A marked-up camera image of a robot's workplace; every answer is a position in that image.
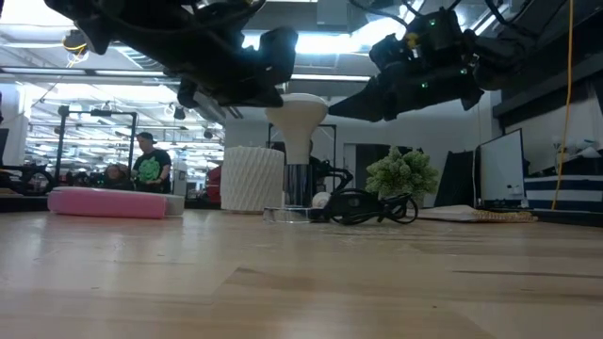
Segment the red cabinet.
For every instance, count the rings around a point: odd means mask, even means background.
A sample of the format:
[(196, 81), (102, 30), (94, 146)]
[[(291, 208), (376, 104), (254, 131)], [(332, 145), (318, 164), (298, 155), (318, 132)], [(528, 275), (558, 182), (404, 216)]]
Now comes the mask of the red cabinet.
[(220, 204), (221, 166), (211, 169), (205, 177), (205, 196), (211, 203)]

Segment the black rail with light tubes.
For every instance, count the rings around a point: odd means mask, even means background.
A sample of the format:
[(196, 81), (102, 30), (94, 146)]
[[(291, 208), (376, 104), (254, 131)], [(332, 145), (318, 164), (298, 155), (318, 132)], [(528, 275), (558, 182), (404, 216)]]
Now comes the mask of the black rail with light tubes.
[[(71, 68), (34, 68), (34, 67), (0, 67), (0, 77), (28, 77), (30, 81), (49, 79), (50, 81), (67, 82), (75, 78), (93, 78), (99, 81), (107, 78), (110, 82), (118, 80), (140, 80), (144, 84), (166, 83), (175, 84), (176, 76), (166, 75), (159, 71), (133, 71), (133, 70), (96, 70), (96, 69), (71, 69)], [(290, 77), (293, 81), (340, 82), (340, 83), (367, 83), (369, 76), (363, 75), (336, 75), (336, 74), (303, 74), (294, 73)]]

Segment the black leaning panel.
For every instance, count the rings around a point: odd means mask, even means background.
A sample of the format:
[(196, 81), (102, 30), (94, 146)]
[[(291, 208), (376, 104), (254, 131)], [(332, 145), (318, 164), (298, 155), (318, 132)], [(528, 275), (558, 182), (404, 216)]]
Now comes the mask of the black leaning panel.
[(435, 197), (434, 207), (474, 203), (472, 152), (449, 152)]

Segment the white board with black frame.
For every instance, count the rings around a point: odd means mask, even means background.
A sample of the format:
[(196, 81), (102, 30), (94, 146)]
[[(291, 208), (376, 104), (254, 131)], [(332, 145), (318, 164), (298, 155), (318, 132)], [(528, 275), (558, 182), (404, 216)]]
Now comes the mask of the white board with black frame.
[(477, 199), (486, 209), (521, 208), (526, 202), (522, 130), (481, 144), (477, 160)]

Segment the black background frame stand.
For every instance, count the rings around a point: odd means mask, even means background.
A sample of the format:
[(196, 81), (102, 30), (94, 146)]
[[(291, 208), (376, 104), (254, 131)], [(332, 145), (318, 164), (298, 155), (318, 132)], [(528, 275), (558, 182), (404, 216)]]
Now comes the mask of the black background frame stand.
[(60, 125), (58, 127), (58, 142), (57, 142), (57, 157), (55, 164), (55, 173), (54, 179), (56, 182), (59, 181), (60, 178), (60, 167), (61, 167), (61, 159), (63, 152), (63, 143), (65, 140), (65, 131), (66, 131), (66, 120), (72, 114), (90, 114), (92, 117), (110, 117), (112, 115), (121, 115), (121, 116), (130, 116), (131, 117), (131, 132), (129, 138), (129, 154), (128, 154), (128, 167), (131, 168), (133, 165), (133, 154), (134, 154), (134, 141), (136, 136), (136, 130), (138, 127), (139, 115), (136, 112), (118, 112), (112, 110), (103, 110), (103, 109), (92, 109), (88, 111), (75, 111), (71, 110), (67, 105), (62, 105), (58, 111), (58, 115), (61, 117)]

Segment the navy white striped box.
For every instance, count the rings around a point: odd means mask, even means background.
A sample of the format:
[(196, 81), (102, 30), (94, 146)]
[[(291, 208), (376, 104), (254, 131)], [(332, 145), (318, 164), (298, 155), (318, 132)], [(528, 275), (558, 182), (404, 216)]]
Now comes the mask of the navy white striped box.
[(603, 175), (563, 175), (527, 178), (524, 188), (532, 209), (603, 213)]

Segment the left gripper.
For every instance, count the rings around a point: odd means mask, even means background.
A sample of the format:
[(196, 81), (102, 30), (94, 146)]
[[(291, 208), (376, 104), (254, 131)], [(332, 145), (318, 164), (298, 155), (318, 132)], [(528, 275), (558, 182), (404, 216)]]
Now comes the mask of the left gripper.
[(187, 43), (181, 52), (181, 104), (196, 105), (201, 93), (221, 106), (281, 107), (275, 87), (264, 87), (264, 62), (252, 47), (215, 41)]

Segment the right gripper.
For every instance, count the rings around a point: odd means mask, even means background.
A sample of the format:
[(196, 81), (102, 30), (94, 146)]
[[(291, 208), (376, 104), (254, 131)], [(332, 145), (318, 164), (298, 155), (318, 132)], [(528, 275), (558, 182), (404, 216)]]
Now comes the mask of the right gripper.
[(408, 62), (397, 62), (390, 66), (390, 72), (371, 77), (361, 91), (331, 105), (328, 113), (363, 117), (365, 121), (393, 121), (399, 113), (454, 100), (460, 100), (468, 110), (483, 95), (473, 70), (463, 64), (418, 70)]

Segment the large white reflector lightbulb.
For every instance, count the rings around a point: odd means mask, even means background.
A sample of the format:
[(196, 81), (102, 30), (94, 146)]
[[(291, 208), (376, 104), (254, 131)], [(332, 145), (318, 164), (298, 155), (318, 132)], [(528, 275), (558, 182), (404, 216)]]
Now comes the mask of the large white reflector lightbulb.
[(265, 110), (267, 119), (281, 131), (285, 143), (287, 165), (308, 165), (310, 139), (328, 113), (322, 98), (307, 93), (283, 96), (281, 107)]

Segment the green plant in patterned pot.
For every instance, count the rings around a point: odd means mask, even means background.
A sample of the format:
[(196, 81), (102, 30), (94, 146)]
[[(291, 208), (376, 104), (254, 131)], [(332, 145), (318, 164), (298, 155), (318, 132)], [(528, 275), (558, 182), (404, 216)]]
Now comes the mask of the green plant in patterned pot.
[(388, 198), (410, 194), (421, 204), (438, 187), (438, 170), (431, 166), (431, 158), (421, 151), (402, 153), (391, 146), (386, 157), (367, 167), (366, 191)]

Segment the chrome lamp base with socket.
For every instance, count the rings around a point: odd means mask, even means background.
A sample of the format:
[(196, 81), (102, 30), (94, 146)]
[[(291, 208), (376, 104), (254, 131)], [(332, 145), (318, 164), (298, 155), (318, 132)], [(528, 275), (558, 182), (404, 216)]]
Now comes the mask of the chrome lamp base with socket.
[(273, 223), (317, 223), (324, 220), (323, 209), (312, 206), (313, 167), (309, 164), (285, 165), (284, 202), (281, 207), (266, 207), (264, 221)]

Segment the crumpled white cloth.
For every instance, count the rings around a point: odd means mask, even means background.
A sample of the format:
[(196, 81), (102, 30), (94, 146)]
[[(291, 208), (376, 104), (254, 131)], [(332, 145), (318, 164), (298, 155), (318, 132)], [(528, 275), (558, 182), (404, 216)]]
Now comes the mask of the crumpled white cloth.
[(558, 163), (567, 162), (578, 158), (600, 158), (603, 157), (603, 147), (597, 141), (590, 139), (569, 138), (562, 144), (561, 137), (554, 137), (552, 145), (556, 153)]

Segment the white ribbed organizer container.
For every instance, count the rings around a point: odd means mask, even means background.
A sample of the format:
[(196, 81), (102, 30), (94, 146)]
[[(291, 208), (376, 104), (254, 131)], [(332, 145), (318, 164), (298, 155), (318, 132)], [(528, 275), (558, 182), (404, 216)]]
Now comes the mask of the white ribbed organizer container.
[(261, 214), (283, 203), (285, 154), (260, 147), (227, 148), (221, 166), (222, 210)]

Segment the woven rattan mat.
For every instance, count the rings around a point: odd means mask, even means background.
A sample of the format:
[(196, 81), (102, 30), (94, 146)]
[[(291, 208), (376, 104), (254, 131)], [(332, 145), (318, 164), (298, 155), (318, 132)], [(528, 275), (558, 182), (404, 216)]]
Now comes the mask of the woven rattan mat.
[(499, 222), (499, 223), (531, 223), (538, 218), (529, 212), (491, 212), (477, 210), (471, 213), (477, 222)]

